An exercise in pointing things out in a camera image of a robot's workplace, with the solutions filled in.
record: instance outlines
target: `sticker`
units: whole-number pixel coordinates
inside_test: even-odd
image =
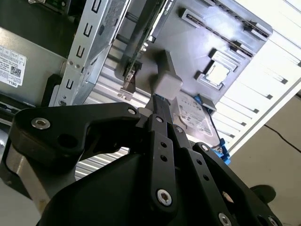
[[[0,81],[10,86],[22,86],[27,58],[0,46]]]
[[[177,95],[180,108],[181,120],[189,127],[198,132],[213,136],[206,113],[192,97],[180,93]]]

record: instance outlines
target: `gray wall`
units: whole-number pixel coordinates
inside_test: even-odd
[[[267,123],[301,149],[301,101],[294,97]],[[284,225],[301,224],[301,153],[262,127],[233,155],[230,167],[248,185],[271,185],[271,209]]]

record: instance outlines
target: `hard drive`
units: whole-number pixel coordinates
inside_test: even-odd
[[[180,92],[171,102],[170,112],[174,124],[184,129],[186,134],[199,139],[211,147],[220,144],[207,109],[191,96]]]

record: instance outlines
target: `barcode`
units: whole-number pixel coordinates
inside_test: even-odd
[[[15,76],[15,77],[18,77],[20,78],[21,77],[21,70],[19,68],[16,68],[14,66],[11,66],[10,68],[10,73]]]

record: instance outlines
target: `hard drive label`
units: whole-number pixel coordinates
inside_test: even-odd
[[[178,96],[180,114],[182,121],[189,127],[198,132],[213,136],[208,119],[202,110],[202,107],[191,97],[186,95]]]

